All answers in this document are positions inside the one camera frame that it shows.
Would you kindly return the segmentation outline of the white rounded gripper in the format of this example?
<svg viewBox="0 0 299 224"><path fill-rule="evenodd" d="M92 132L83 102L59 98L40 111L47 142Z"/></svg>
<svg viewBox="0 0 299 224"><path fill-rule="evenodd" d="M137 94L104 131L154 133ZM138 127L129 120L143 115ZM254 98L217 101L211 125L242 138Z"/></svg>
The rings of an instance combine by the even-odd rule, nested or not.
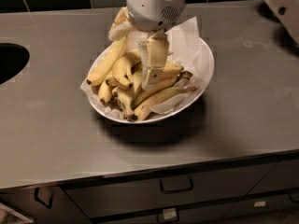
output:
<svg viewBox="0 0 299 224"><path fill-rule="evenodd" d="M174 27L186 6L185 0L126 0L108 32L108 39L117 41L136 28L143 32L168 31ZM158 85L166 64L169 41L164 31L148 34L138 42L142 68L142 89Z"/></svg>

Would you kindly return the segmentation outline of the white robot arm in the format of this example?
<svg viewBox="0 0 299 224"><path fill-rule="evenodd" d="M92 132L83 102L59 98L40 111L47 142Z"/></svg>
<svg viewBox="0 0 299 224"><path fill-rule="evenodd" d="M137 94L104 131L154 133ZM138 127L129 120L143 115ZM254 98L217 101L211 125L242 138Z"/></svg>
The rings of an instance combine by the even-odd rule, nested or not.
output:
<svg viewBox="0 0 299 224"><path fill-rule="evenodd" d="M293 41L299 39L299 0L264 0ZM108 39L117 41L132 31L148 35L141 52L142 87L153 89L160 79L169 51L166 32L178 23L185 0L126 0L111 25Z"/></svg>

